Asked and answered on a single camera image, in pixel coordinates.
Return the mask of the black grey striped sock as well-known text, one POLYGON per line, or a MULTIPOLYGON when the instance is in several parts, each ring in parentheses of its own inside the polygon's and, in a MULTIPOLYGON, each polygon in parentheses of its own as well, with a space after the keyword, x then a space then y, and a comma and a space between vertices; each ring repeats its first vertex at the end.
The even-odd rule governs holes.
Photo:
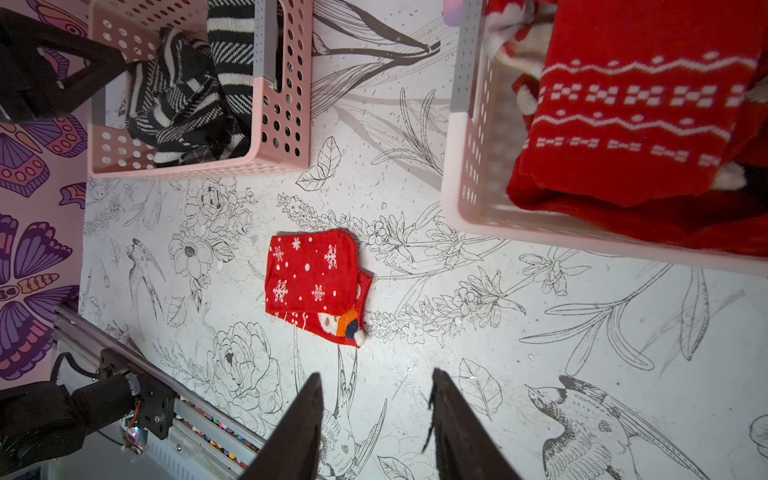
POLYGON ((210 45, 178 28, 159 31, 153 57, 128 65, 126 129, 171 167, 245 155, 250 138, 225 102, 210 45))

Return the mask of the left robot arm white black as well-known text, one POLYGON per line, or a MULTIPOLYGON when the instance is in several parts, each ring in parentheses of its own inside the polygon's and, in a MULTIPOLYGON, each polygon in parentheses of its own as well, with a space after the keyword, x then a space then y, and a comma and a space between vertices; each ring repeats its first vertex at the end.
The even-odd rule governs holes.
POLYGON ((19 140, 40 131, 53 153, 72 158, 87 145, 69 115, 125 68, 114 48, 10 9, 1 12, 1 471, 11 474, 80 450, 120 419, 137 447, 143 431, 165 439, 176 393, 146 365, 106 348, 90 384, 68 390, 56 376, 20 378, 47 356, 53 323, 79 292, 60 282, 72 249, 47 221, 22 223, 10 201, 27 200, 49 180, 42 157, 19 140))

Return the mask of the red bear sock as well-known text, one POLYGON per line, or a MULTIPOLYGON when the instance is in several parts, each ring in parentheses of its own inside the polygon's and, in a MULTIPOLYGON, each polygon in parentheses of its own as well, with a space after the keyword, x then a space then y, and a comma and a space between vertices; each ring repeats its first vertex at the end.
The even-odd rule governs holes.
POLYGON ((512 90, 520 111, 529 118, 538 106, 556 9, 556 1, 533 0, 490 0, 484 9, 484 52, 521 73, 512 90))

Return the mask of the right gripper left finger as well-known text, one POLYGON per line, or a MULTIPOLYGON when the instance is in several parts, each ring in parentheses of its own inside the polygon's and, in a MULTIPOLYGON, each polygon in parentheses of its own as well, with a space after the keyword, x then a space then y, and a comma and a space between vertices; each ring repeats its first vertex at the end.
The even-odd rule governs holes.
POLYGON ((313 373, 240 479, 316 479, 323 412, 321 376, 313 373))

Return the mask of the plain red sock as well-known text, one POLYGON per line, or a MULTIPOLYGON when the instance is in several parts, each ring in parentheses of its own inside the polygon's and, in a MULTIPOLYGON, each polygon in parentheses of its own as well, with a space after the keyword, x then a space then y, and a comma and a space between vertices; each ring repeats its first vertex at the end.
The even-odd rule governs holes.
POLYGON ((510 180, 506 193, 521 209, 568 215, 636 240, 767 256, 767 205, 741 191, 708 191, 623 207, 589 196, 540 189, 520 177, 510 180))

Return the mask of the black white striped sock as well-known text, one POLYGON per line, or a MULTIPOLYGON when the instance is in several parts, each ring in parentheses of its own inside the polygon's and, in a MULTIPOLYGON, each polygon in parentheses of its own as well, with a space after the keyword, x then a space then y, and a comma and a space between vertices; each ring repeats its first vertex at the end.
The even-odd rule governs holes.
POLYGON ((255 2, 210 0, 207 35, 224 98, 243 130, 252 125, 255 2))

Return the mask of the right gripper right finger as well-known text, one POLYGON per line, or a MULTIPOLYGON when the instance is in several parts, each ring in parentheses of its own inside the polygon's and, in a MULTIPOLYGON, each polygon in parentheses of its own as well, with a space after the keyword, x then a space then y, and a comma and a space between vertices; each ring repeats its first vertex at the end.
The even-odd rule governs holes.
POLYGON ((440 479, 520 479, 473 413, 447 372, 435 368, 429 399, 440 479))

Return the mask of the red snowflake bird sock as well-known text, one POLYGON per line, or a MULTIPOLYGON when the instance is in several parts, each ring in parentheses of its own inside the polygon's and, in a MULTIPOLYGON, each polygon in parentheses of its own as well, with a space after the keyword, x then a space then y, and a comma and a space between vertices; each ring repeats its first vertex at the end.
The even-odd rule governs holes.
POLYGON ((361 347, 373 278, 358 264, 355 239, 343 230, 271 238, 265 311, 338 345, 361 347))

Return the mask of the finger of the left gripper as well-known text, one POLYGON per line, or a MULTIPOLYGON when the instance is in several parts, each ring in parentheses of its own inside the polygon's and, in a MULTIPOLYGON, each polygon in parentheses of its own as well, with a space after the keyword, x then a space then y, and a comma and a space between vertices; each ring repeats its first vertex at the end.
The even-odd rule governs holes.
POLYGON ((28 123, 72 113, 112 80, 119 50, 1 10, 1 121, 28 123))

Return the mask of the red patterned sock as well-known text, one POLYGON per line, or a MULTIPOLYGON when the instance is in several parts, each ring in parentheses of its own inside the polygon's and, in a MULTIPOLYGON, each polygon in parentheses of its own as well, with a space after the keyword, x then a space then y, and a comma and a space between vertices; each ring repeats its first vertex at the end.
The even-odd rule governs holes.
POLYGON ((621 206, 698 195, 767 109, 763 1, 561 1, 511 184, 621 206))

